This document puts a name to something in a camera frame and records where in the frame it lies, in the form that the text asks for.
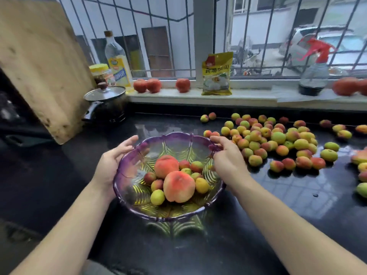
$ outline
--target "cutting board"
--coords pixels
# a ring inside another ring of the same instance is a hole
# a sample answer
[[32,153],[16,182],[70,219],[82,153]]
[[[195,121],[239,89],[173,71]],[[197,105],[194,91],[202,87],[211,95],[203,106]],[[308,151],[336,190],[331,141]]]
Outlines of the cutting board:
[[56,1],[0,1],[0,68],[55,141],[82,129],[94,88],[73,29]]

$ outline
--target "purple glass bowl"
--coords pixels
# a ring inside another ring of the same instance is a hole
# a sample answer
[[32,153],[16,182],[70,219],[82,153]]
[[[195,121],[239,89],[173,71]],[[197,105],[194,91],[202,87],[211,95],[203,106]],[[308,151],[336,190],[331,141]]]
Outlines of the purple glass bowl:
[[[173,132],[160,137],[144,140],[120,161],[113,189],[120,203],[142,218],[157,222],[178,221],[191,217],[211,206],[218,198],[225,184],[210,166],[214,165],[213,155],[220,149],[208,138],[182,132]],[[163,155],[171,155],[178,161],[200,161],[202,172],[210,185],[205,194],[195,194],[185,203],[164,201],[160,206],[150,202],[152,191],[143,178],[147,172],[154,172],[154,164]]]

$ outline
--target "plastic bottle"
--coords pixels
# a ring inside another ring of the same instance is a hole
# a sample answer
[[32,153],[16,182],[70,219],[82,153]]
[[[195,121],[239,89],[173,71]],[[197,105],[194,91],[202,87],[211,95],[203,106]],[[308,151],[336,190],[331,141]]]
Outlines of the plastic bottle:
[[316,96],[327,85],[327,79],[329,77],[329,67],[327,65],[329,51],[330,48],[335,50],[335,47],[315,38],[311,38],[308,43],[311,45],[310,49],[300,61],[313,53],[319,53],[319,56],[316,62],[302,74],[300,78],[300,93]]
[[105,31],[105,36],[107,41],[105,55],[116,80],[116,86],[130,87],[132,75],[125,50],[116,42],[112,31]]

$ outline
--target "yellow package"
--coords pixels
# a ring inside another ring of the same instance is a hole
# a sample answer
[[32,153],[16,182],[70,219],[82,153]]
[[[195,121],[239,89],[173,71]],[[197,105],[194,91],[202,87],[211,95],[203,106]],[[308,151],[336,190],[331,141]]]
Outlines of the yellow package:
[[231,65],[233,52],[210,54],[203,61],[203,92],[201,95],[231,95],[229,78],[231,77]]

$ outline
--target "pot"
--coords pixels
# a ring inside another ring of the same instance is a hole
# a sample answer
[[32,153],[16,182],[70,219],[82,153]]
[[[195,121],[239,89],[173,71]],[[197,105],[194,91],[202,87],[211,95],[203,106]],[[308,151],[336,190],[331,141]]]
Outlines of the pot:
[[83,121],[85,122],[117,122],[124,119],[124,108],[127,96],[124,87],[107,87],[107,83],[99,83],[98,89],[84,95],[90,102]]

